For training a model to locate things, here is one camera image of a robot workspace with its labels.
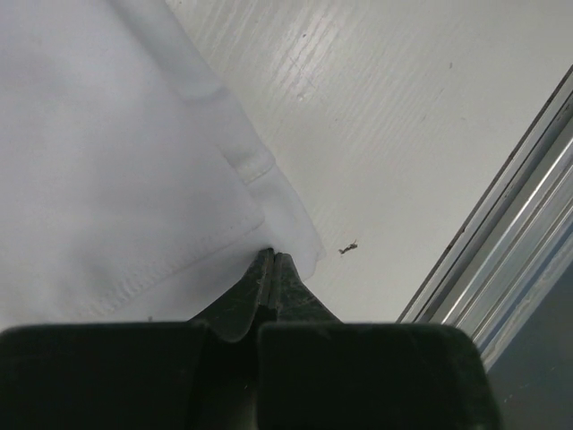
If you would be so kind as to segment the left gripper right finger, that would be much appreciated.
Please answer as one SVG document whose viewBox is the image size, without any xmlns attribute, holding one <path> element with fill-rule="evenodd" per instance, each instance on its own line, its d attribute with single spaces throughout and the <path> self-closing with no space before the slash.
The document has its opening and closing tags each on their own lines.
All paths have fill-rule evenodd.
<svg viewBox="0 0 573 430">
<path fill-rule="evenodd" d="M 340 322 L 304 285 L 289 254 L 275 255 L 270 284 L 270 309 L 278 322 Z"/>
</svg>

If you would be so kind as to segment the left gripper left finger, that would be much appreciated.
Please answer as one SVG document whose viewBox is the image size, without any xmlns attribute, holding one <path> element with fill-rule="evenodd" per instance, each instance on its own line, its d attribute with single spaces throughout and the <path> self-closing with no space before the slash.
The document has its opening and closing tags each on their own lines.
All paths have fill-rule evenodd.
<svg viewBox="0 0 573 430">
<path fill-rule="evenodd" d="M 241 341 L 252 328 L 259 307 L 268 303 L 273 266 L 274 250 L 259 251 L 242 278 L 190 322 L 206 323 L 224 342 Z"/>
</svg>

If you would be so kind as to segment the white skirt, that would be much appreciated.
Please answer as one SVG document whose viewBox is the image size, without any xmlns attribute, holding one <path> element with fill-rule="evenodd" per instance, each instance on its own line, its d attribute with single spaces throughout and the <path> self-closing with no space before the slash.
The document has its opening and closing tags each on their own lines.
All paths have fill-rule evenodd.
<svg viewBox="0 0 573 430">
<path fill-rule="evenodd" d="M 2 2 L 3 329 L 185 320 L 266 248 L 324 254 L 165 2 Z"/>
</svg>

